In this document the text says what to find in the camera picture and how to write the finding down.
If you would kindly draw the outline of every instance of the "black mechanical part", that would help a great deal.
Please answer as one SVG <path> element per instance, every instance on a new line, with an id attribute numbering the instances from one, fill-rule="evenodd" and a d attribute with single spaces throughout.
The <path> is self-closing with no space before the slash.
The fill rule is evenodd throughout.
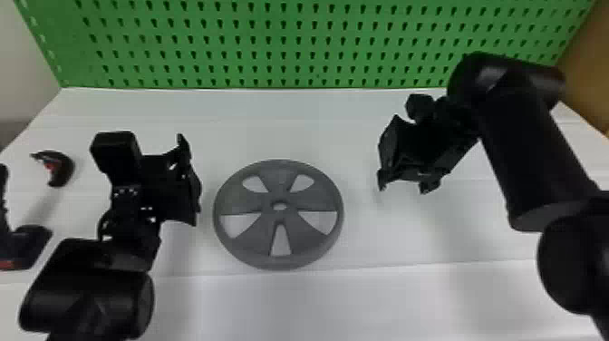
<path id="1" fill-rule="evenodd" d="M 8 168 L 0 163 L 0 270 L 24 270 L 34 265 L 53 233 L 37 225 L 11 231 L 5 207 L 7 181 Z"/>
<path id="2" fill-rule="evenodd" d="M 453 117 L 470 127 L 460 134 L 477 132 L 475 138 L 482 140 L 512 228 L 542 232 L 537 267 L 548 295 L 572 313 L 591 316 L 609 340 L 609 192 L 590 180 L 550 116 L 564 89 L 556 68 L 475 53 L 457 66 L 443 101 L 450 103 Z M 417 102 L 416 111 L 429 111 L 426 101 Z M 422 130 L 418 117 L 410 127 L 416 133 Z M 395 131 L 393 140 L 405 141 L 395 160 L 428 152 L 422 133 Z M 442 133 L 435 127 L 428 132 Z M 391 149 L 383 138 L 381 156 Z M 447 144 L 444 151 L 456 144 Z"/>
<path id="3" fill-rule="evenodd" d="M 426 94 L 413 94 L 406 111 L 414 123 L 394 115 L 381 135 L 379 189 L 395 180 L 416 181 L 420 193 L 440 186 L 457 163 L 478 141 L 478 132 L 467 112 L 445 97 L 434 101 Z"/>
<path id="4" fill-rule="evenodd" d="M 48 185 L 63 187 L 74 174 L 74 161 L 59 151 L 38 151 L 30 154 L 36 161 L 40 161 L 51 172 Z"/>
<path id="5" fill-rule="evenodd" d="M 28 291 L 19 315 L 22 329 L 47 340 L 122 341 L 140 337 L 154 308 L 147 272 L 167 219 L 195 226 L 201 183 L 190 165 L 190 147 L 142 155 L 131 132 L 100 132 L 91 153 L 111 182 L 111 207 L 97 240 L 65 239 Z"/>
<path id="6" fill-rule="evenodd" d="M 298 175 L 314 182 L 310 187 L 291 191 Z M 258 177 L 267 192 L 254 192 L 244 181 Z M 336 212 L 329 233 L 314 228 L 299 211 Z M 261 213 L 257 220 L 238 236 L 231 238 L 221 217 Z M 343 225 L 343 200 L 339 190 L 325 174 L 302 162 L 290 160 L 260 161 L 245 167 L 222 185 L 214 203 L 216 233 L 237 259 L 267 270 L 300 268 L 323 256 L 338 238 Z M 275 256 L 271 250 L 278 226 L 284 226 L 291 253 Z"/>

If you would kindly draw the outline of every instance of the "black cylinder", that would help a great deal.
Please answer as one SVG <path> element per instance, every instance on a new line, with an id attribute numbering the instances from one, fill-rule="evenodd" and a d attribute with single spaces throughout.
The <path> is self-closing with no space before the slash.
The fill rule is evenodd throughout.
<path id="1" fill-rule="evenodd" d="M 565 77 L 555 67 L 475 52 L 457 65 L 447 94 L 454 102 L 476 106 L 506 73 L 525 74 L 548 109 L 554 108 L 565 91 Z"/>
<path id="2" fill-rule="evenodd" d="M 108 269 L 43 273 L 25 297 L 21 328 L 139 337 L 150 322 L 154 291 L 145 273 Z"/>
<path id="3" fill-rule="evenodd" d="M 504 76 L 475 116 L 514 229 L 539 231 L 598 193 L 525 76 Z"/>

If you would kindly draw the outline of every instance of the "white tabletop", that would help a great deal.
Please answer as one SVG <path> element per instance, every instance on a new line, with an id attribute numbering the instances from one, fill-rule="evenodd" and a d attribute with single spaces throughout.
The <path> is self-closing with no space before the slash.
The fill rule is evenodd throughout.
<path id="1" fill-rule="evenodd" d="M 481 146 L 439 190 L 376 186 L 376 146 L 408 90 L 111 91 L 65 89 L 1 154 L 15 228 L 54 234 L 36 265 L 0 274 L 0 340 L 42 340 L 16 316 L 25 291 L 61 239 L 94 238 L 110 184 L 89 153 L 96 132 L 131 130 L 144 153 L 182 132 L 203 182 L 195 228 L 169 222 L 151 275 L 157 303 L 146 341 L 596 340 L 586 317 L 563 311 L 537 278 L 537 234 L 507 223 Z M 417 90 L 439 96 L 442 90 Z M 560 104 L 559 127 L 589 175 L 609 187 L 609 141 Z M 29 153 L 54 149 L 77 164 L 60 190 Z M 269 273 L 220 244 L 211 207 L 222 183 L 255 161 L 292 159 L 327 174 L 343 195 L 335 246 L 305 268 Z"/>

